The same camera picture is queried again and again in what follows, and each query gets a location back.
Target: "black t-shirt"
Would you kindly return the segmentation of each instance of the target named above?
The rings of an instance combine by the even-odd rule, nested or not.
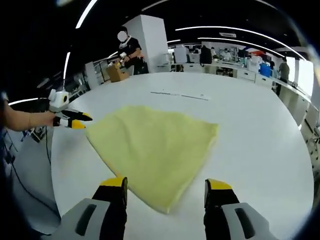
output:
[[[211,64],[212,63],[212,55],[211,55],[211,50],[209,48],[207,48],[207,47],[201,48],[200,63],[201,64]]]
[[[136,51],[136,49],[138,49],[138,48],[140,50],[142,50],[138,40],[135,39],[134,37],[131,37],[125,47],[120,48],[120,46],[119,46],[118,56],[120,57],[120,54],[122,54],[122,53],[126,53],[126,55],[129,56],[130,54],[133,54]],[[134,66],[138,65],[140,62],[141,61],[137,57],[133,57],[128,62],[126,62],[124,64],[124,66],[126,68],[129,68],[132,65],[134,65]]]

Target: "white pillar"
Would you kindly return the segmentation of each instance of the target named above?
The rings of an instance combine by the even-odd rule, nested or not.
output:
[[[124,26],[128,29],[128,34],[139,41],[149,72],[156,73],[163,54],[168,53],[164,20],[154,16],[139,15]]]
[[[96,87],[99,87],[100,82],[98,81],[97,75],[96,75],[96,71],[95,71],[95,67],[94,67],[94,63],[88,62],[85,65],[85,73],[87,76],[87,82],[89,84],[90,89],[95,89]]]

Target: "human arm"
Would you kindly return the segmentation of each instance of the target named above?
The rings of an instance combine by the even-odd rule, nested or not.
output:
[[[13,110],[4,102],[4,125],[13,131],[24,131],[40,126],[53,126],[55,114],[50,111],[30,113]]]
[[[126,57],[123,59],[123,61],[124,61],[124,62],[128,62],[130,59],[133,59],[133,58],[139,56],[140,54],[141,54],[141,49],[140,49],[139,47],[137,47],[137,48],[135,49],[135,52],[129,54],[128,56],[126,56]]]
[[[2,82],[0,82],[0,132],[2,133],[4,127],[5,99],[4,94],[1,93],[1,85]],[[26,218],[19,208],[17,199],[14,197],[12,188],[10,184],[8,184],[7,180],[10,179],[8,176],[11,174],[8,170],[11,168],[9,168],[9,165],[5,161],[5,159],[10,159],[5,141],[0,142],[0,149],[1,239],[8,239],[9,237],[11,239],[19,239],[21,236],[23,236],[24,240],[38,239],[37,236],[33,234],[35,231],[33,231],[26,222]]]
[[[280,64],[280,66],[279,66],[278,73],[280,73],[280,72],[282,71],[283,67],[284,67],[284,64],[283,64],[283,63],[281,63],[281,64]]]
[[[135,49],[135,51],[131,54],[129,54],[127,57],[124,58],[124,62],[129,61],[130,59],[136,58],[137,56],[139,56],[141,54],[141,46],[139,44],[139,41],[135,38],[132,38],[132,43],[133,48]]]

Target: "window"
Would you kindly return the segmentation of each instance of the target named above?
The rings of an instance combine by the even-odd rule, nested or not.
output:
[[[299,61],[298,86],[309,96],[314,88],[314,64],[311,61]]]
[[[290,68],[289,72],[289,81],[294,82],[295,81],[295,75],[296,75],[296,59],[294,57],[286,57],[286,63],[288,64]]]

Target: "person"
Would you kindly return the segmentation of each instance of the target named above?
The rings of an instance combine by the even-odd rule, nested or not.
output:
[[[287,64],[287,59],[285,57],[282,58],[282,63],[279,66],[279,75],[280,75],[280,80],[285,82],[286,84],[289,81],[289,73],[290,73],[290,68]],[[279,97],[281,91],[281,85],[277,83],[276,87],[276,95]]]
[[[222,52],[223,61],[229,62],[231,60],[231,58],[232,58],[231,53],[228,51],[227,48],[225,48],[224,52]]]
[[[0,83],[0,132],[5,127],[14,131],[28,130],[37,126],[53,126],[55,114],[52,112],[29,113],[13,110],[8,105],[7,95]],[[1,224],[2,239],[15,239],[23,236],[23,239],[39,239],[39,235],[31,229],[17,205],[9,184],[9,176],[6,174],[7,163],[4,160],[6,149],[3,135],[0,141],[0,193],[1,193]]]
[[[271,77],[274,77],[276,78],[277,77],[277,73],[275,72],[275,62],[274,61],[271,61],[270,62],[270,70],[271,70],[271,73],[270,73],[270,76]]]
[[[201,54],[201,46],[200,47],[196,46],[195,49],[194,49],[194,53],[195,54]]]
[[[124,66],[127,69],[133,66],[134,75],[142,73],[144,60],[141,54],[142,48],[139,44],[139,41],[136,38],[128,35],[128,30],[125,26],[120,27],[118,39],[121,42],[118,49],[119,59],[121,59],[121,54],[125,53],[126,56],[123,58]]]
[[[212,55],[212,58],[214,58],[214,56],[216,55],[216,50],[213,46],[211,47],[211,55]]]
[[[211,70],[211,66],[208,64],[212,64],[211,51],[209,48],[207,48],[205,45],[203,45],[201,48],[201,53],[200,53],[200,65],[202,67],[204,67],[205,74],[209,74],[210,70]]]
[[[282,63],[279,66],[280,80],[285,83],[288,83],[289,73],[290,73],[290,68],[287,64],[287,59],[285,57],[283,57]]]

